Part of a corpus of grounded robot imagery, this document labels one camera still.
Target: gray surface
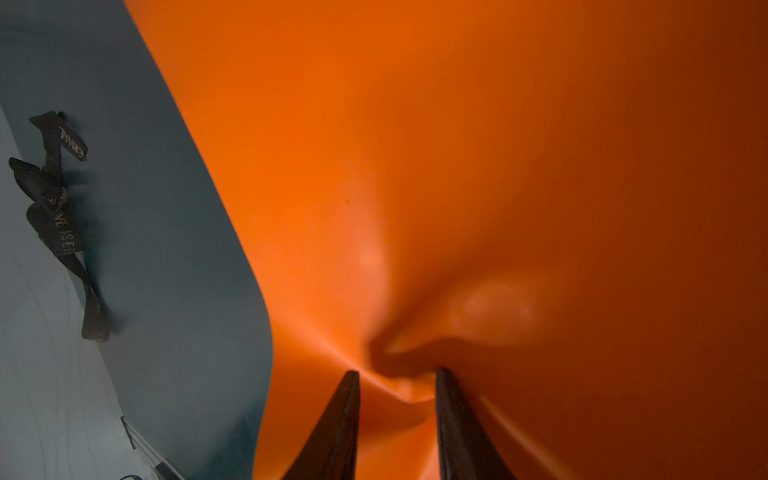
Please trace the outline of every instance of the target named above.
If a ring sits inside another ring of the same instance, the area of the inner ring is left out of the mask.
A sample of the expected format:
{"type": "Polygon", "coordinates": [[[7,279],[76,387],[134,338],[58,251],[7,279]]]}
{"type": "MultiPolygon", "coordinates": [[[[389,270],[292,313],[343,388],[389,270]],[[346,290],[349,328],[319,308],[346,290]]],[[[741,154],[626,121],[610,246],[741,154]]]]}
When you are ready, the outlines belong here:
{"type": "Polygon", "coordinates": [[[266,307],[123,4],[0,0],[0,104],[26,161],[42,165],[27,119],[45,111],[66,112],[88,145],[87,163],[63,164],[126,416],[188,478],[249,478],[272,361],[266,307]]]}
{"type": "MultiPolygon", "coordinates": [[[[0,111],[0,158],[18,157],[0,111]]],[[[0,168],[0,478],[157,480],[125,435],[67,270],[38,240],[29,198],[0,168]]]]}

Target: orange sheet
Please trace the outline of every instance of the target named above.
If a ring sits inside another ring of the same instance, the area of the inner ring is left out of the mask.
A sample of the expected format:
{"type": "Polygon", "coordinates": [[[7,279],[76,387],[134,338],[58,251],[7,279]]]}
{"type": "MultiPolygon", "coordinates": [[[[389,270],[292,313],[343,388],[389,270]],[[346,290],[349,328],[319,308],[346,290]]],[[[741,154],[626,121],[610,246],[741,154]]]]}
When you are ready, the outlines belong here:
{"type": "Polygon", "coordinates": [[[438,366],[524,480],[768,475],[765,1],[127,6],[270,312],[254,478],[347,369],[358,478],[438,478],[438,366]]]}

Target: orange material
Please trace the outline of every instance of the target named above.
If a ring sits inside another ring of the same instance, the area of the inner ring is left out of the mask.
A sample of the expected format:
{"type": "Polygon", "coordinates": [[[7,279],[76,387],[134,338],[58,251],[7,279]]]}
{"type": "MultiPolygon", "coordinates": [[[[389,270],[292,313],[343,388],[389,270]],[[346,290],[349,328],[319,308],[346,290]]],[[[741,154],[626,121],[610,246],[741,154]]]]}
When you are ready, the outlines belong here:
{"type": "Polygon", "coordinates": [[[254,478],[347,369],[438,478],[453,369],[520,478],[768,475],[762,0],[127,0],[270,312],[254,478]]]}

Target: black lanyard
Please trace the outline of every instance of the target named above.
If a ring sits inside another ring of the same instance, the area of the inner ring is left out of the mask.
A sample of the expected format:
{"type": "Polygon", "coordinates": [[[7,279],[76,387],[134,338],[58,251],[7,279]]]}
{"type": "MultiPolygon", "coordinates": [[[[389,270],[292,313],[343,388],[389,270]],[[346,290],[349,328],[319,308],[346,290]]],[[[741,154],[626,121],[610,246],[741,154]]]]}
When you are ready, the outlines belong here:
{"type": "Polygon", "coordinates": [[[91,275],[75,256],[75,253],[83,251],[83,238],[71,212],[69,192],[61,170],[61,147],[80,161],[85,161],[88,148],[80,135],[54,111],[29,120],[42,133],[45,166],[40,168],[18,158],[8,161],[16,183],[34,202],[27,209],[27,220],[56,258],[83,281],[85,315],[82,337],[106,342],[109,339],[109,326],[104,304],[91,275]]]}

